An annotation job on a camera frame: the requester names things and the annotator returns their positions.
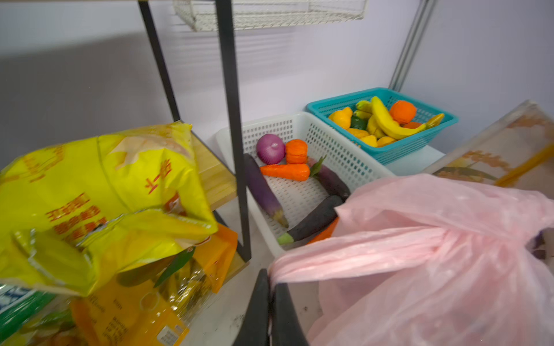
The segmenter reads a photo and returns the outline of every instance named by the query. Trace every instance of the dark eggplant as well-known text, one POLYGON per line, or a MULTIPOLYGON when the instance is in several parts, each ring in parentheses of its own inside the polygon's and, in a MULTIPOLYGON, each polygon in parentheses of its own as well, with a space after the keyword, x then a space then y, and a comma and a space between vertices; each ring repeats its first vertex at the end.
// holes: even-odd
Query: dark eggplant
POLYGON ((252 196, 258 202, 258 205, 265 210, 269 216, 281 224, 284 228, 289 228, 289 222, 285 218, 283 207, 275 197, 273 191, 260 171, 256 160, 250 154, 244 154, 244 174, 246 175, 246 184, 252 193, 252 196))
POLYGON ((277 238, 277 242, 279 245, 292 244, 323 231, 336 219, 335 207, 342 203, 342 198, 337 195, 327 197, 294 228, 277 238))
POLYGON ((345 201, 350 196, 350 189, 348 189, 348 186, 338 177, 337 173, 323 165, 325 157, 322 157, 317 162, 311 157, 308 158, 308 166, 311 167, 310 175, 320 182, 328 194, 337 195, 345 201))

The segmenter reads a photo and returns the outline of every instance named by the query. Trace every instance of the white tabletop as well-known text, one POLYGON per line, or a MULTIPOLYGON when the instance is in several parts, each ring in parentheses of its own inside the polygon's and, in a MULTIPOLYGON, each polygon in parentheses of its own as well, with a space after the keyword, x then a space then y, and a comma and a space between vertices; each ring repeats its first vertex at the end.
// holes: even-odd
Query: white tabletop
MULTIPOLYGON (((443 156, 442 152, 426 146, 386 167, 396 175, 417 174, 443 156)), ((218 209, 231 229, 240 229, 237 211, 236 199, 218 209)), ((193 321, 191 331, 182 345, 228 346, 233 344, 242 325, 258 272, 262 268, 267 268, 273 261, 273 256, 252 218, 250 218, 250 234, 252 241, 250 264, 226 283, 217 295, 210 298, 207 307, 193 321)), ((317 283, 293 284, 289 285, 289 288, 300 324, 304 333, 307 333, 321 315, 317 299, 317 283)))

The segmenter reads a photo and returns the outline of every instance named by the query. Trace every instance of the carrot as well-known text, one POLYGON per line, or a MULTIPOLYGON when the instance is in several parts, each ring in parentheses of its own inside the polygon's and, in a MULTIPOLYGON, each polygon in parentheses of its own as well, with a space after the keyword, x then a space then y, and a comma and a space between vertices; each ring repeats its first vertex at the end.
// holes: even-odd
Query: carrot
POLYGON ((268 164, 260 167, 263 175, 298 180, 303 182, 310 176, 310 167, 307 164, 268 164))
POLYGON ((288 164, 306 163, 308 161, 308 144, 303 140, 292 140, 285 146, 288 164))
POLYGON ((335 231, 335 227, 337 227, 338 224, 338 218, 335 219, 323 232, 319 233, 315 238, 310 240, 308 244, 311 244, 316 241, 320 241, 323 239, 330 238, 333 235, 333 232, 335 231))

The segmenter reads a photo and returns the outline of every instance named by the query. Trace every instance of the wire rack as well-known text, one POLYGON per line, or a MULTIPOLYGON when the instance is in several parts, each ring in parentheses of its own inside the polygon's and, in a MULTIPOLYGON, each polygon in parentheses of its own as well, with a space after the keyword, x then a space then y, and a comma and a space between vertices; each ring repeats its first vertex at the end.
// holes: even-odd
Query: wire rack
MULTIPOLYGON (((367 0, 233 0, 235 30, 290 27, 363 19, 367 0)), ((215 0, 173 0, 193 31, 216 31, 215 0)))

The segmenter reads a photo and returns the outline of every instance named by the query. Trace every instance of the white wall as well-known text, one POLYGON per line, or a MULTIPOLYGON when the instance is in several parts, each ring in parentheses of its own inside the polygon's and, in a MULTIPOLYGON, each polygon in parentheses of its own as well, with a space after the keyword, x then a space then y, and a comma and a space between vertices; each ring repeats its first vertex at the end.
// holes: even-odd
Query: white wall
MULTIPOLYGON (((244 120, 387 86, 418 2, 366 19, 237 33, 244 120)), ((151 2, 179 110, 208 144, 228 126, 216 33, 151 2)), ((171 120, 136 2, 0 3, 0 166, 57 142, 171 120)))
POLYGON ((526 99, 554 116, 554 1, 439 0, 402 89, 456 114, 448 152, 526 99))

